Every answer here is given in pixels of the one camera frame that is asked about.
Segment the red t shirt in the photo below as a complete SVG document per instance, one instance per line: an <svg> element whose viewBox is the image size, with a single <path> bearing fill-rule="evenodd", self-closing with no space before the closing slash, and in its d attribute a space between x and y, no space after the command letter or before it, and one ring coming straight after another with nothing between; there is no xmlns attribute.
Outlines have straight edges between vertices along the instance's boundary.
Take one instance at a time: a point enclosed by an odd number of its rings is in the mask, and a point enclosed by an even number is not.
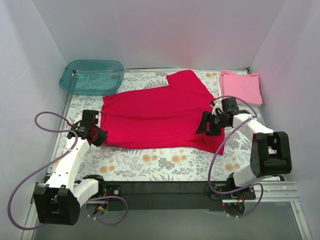
<svg viewBox="0 0 320 240"><path fill-rule="evenodd" d="M166 77L168 85L103 97L101 128L107 146L128 149L193 147L223 154L225 134L197 134L214 96L192 70Z"/></svg>

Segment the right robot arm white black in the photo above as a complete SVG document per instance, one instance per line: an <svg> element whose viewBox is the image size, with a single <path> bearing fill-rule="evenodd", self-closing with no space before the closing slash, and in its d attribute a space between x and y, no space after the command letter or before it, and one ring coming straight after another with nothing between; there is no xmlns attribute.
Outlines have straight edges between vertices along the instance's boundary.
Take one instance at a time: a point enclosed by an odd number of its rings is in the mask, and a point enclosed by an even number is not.
<svg viewBox="0 0 320 240"><path fill-rule="evenodd" d="M202 114L196 134L217 137L224 128L232 128L232 133L240 131L251 141L249 165L232 173L226 180L225 191L214 190L217 194L231 194L245 190L255 183L269 178L289 174L292 159L289 136L284 131L274 131L257 121L254 110L239 109L237 98L221 96L221 107L211 101L212 112Z"/></svg>

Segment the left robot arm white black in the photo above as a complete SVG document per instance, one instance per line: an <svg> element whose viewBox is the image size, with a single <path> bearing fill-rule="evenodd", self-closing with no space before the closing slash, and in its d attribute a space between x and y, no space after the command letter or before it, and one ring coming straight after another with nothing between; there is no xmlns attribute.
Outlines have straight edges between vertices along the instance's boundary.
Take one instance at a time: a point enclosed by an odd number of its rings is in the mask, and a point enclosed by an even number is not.
<svg viewBox="0 0 320 240"><path fill-rule="evenodd" d="M35 187L33 199L40 223L73 226L78 221L82 205L92 197L106 194L101 175L86 175L76 183L80 165L90 147L100 147L107 139L107 132L98 123L97 110L83 110L81 119L72 124L66 136L66 156L58 161L49 179Z"/></svg>

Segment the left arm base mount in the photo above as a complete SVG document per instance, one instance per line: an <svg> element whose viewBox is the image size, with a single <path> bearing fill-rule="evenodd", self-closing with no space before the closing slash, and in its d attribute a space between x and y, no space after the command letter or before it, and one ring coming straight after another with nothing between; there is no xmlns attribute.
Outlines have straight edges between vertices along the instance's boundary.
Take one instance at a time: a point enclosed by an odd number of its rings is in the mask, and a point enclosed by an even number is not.
<svg viewBox="0 0 320 240"><path fill-rule="evenodd" d="M95 194L96 198L102 197L121 197L123 186L120 184L98 184L98 192Z"/></svg>

